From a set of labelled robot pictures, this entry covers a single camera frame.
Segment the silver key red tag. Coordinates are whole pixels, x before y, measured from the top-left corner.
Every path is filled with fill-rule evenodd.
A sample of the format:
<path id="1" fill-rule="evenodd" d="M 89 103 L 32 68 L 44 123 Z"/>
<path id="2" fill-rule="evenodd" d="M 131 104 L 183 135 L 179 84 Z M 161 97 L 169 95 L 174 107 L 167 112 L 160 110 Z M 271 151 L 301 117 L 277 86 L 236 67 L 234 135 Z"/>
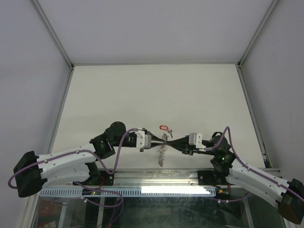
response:
<path id="1" fill-rule="evenodd" d="M 163 130 L 163 131 L 166 131 L 171 136 L 171 138 L 173 138 L 172 129 L 170 129 L 168 126 L 166 126 L 166 125 L 160 125 L 159 129 Z"/>

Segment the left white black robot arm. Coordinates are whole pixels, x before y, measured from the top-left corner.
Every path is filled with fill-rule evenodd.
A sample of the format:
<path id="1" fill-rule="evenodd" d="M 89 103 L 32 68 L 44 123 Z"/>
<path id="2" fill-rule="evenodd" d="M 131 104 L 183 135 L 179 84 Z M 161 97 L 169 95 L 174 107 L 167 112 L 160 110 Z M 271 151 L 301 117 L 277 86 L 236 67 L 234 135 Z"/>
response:
<path id="1" fill-rule="evenodd" d="M 124 123 L 114 122 L 104 133 L 77 148 L 57 154 L 25 153 L 14 167 L 8 186 L 25 198 L 52 185 L 96 184 L 100 177 L 96 162 L 118 156 L 123 147 L 143 151 L 163 142 L 144 128 L 126 130 Z"/>

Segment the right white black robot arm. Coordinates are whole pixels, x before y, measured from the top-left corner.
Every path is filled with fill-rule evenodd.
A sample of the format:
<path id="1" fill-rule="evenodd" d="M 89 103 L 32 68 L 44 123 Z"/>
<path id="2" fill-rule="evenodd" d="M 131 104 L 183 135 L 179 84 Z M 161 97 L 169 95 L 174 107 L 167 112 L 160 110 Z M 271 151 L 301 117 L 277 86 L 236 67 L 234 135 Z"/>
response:
<path id="1" fill-rule="evenodd" d="M 210 140 L 203 140 L 198 133 L 190 133 L 184 138 L 168 141 L 170 146 L 183 154 L 211 155 L 213 180 L 218 184 L 225 181 L 237 185 L 264 199 L 278 210 L 286 220 L 300 225 L 304 218 L 304 185 L 297 179 L 286 180 L 271 175 L 250 165 L 237 155 L 231 138 L 224 132 L 215 132 Z"/>

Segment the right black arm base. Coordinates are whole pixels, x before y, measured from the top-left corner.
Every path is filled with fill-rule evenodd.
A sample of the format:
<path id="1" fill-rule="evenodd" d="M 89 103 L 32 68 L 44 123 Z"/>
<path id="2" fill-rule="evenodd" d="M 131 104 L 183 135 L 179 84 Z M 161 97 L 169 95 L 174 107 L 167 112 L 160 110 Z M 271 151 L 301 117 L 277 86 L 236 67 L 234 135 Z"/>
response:
<path id="1" fill-rule="evenodd" d="M 232 186 L 240 187 L 240 185 L 236 185 L 236 184 L 228 182 L 226 179 L 228 177 L 227 175 L 214 171 L 213 169 L 198 170 L 198 171 L 196 171 L 196 173 L 197 173 L 198 184 L 200 186 L 210 185 L 210 186 L 213 186 L 216 188 L 221 188 L 224 186 L 227 187 L 229 184 L 231 184 Z"/>

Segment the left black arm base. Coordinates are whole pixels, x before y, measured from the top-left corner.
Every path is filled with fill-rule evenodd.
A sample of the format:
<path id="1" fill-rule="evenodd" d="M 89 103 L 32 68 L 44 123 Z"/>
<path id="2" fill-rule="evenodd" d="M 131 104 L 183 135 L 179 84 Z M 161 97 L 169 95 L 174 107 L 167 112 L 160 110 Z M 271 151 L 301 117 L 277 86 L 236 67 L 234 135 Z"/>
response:
<path id="1" fill-rule="evenodd" d="M 84 186 L 113 186 L 114 185 L 114 174 L 108 174 L 106 171 L 98 170 L 89 172 L 89 178 L 85 181 L 79 181 Z"/>

